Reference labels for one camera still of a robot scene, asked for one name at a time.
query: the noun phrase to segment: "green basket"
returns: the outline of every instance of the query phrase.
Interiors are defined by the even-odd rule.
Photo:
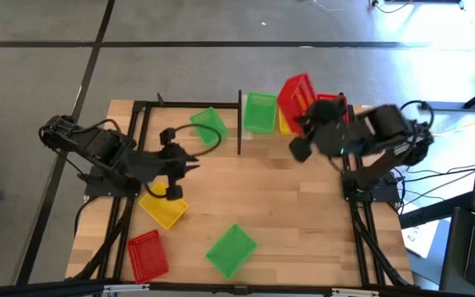
[[[276,95],[248,93],[245,106],[245,129],[256,133],[272,133],[276,125]]]
[[[225,127],[223,121],[213,107],[209,107],[197,115],[193,115],[190,118],[190,122],[192,124],[207,125],[208,127],[216,129],[221,134],[221,140],[225,139],[228,135],[227,127]],[[195,127],[195,129],[201,137],[201,141],[204,145],[215,145],[218,143],[218,136],[212,130],[201,127]]]
[[[206,253],[206,257],[228,280],[251,256],[257,244],[236,224]]]

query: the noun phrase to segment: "wooden tabletop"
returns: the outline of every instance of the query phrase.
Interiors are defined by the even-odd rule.
[[[111,101],[107,115],[124,133],[132,105],[133,101]],[[153,108],[145,149],[159,150],[160,131],[190,123],[190,116],[199,111]],[[357,111],[361,111],[360,106],[355,107]],[[318,153],[306,163],[295,162],[288,148],[292,137],[280,135],[278,130],[273,134],[244,134],[238,156],[238,111],[217,112],[228,127],[228,137],[219,148],[200,157],[201,166],[179,181],[190,207],[176,224],[165,230],[147,214],[138,204],[145,193],[135,201],[129,238],[158,229],[167,254],[170,271],[155,281],[360,285],[353,228],[339,173]],[[176,141],[189,153],[206,149],[193,129],[178,132]],[[341,160],[336,162],[341,167]],[[82,212],[67,276],[80,272],[103,243],[111,201],[110,197],[98,198]],[[373,204],[373,212],[380,247],[401,276],[412,282],[397,214],[381,203]],[[205,254],[233,224],[239,224],[257,242],[257,249],[234,277],[226,280]],[[115,255],[116,246],[111,250],[108,276]],[[366,257],[374,283],[373,260],[367,247]],[[134,281],[127,253],[121,280]]]

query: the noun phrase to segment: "concrete floor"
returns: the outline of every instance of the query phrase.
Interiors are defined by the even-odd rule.
[[[311,74],[317,91],[344,92],[353,104],[466,101],[475,95],[475,17],[456,4],[415,3],[387,15],[360,0],[319,3],[321,7],[311,0],[117,1],[105,40],[401,41],[433,47],[102,49],[80,123],[103,119],[111,99],[155,100],[160,92],[169,101],[233,101],[239,88],[277,93],[286,78],[301,72]],[[95,40],[106,4],[0,0],[0,40]],[[474,0],[466,5],[475,9]],[[0,190],[5,192],[0,200],[0,285],[14,281],[54,161],[36,131],[51,116],[71,112],[90,53],[88,48],[0,49]],[[475,115],[441,114],[434,131],[474,120]],[[475,163],[471,133],[438,140],[415,169]],[[440,182],[428,180],[412,189]],[[466,191],[455,189],[435,196]],[[66,167],[31,282],[63,279],[82,191],[76,172]],[[432,202],[420,200],[420,205]]]

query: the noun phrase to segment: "yellow plastic basket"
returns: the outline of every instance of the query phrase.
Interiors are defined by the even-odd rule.
[[[293,131],[290,130],[289,124],[287,124],[287,120],[285,119],[284,113],[278,107],[278,121],[280,122],[280,133],[282,135],[291,135]]]
[[[152,192],[164,195],[166,194],[166,185],[163,182],[156,182],[152,186]],[[155,198],[149,194],[139,201],[139,205],[166,230],[171,228],[188,209],[188,204],[184,199],[169,201],[166,198]]]

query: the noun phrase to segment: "red plastic basket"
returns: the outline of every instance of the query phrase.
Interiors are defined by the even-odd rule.
[[[313,85],[307,73],[301,73],[285,82],[277,102],[291,131],[303,134],[295,119],[303,115],[315,100]]]
[[[144,284],[168,272],[166,253],[155,229],[128,241],[129,260],[136,284]]]
[[[340,95],[317,94],[318,100],[333,100],[333,99],[337,99],[338,97],[341,97],[342,99],[344,99],[344,107],[347,110],[347,98],[342,93]],[[350,116],[347,114],[347,112],[344,114],[344,122],[346,124],[349,124],[350,122]]]

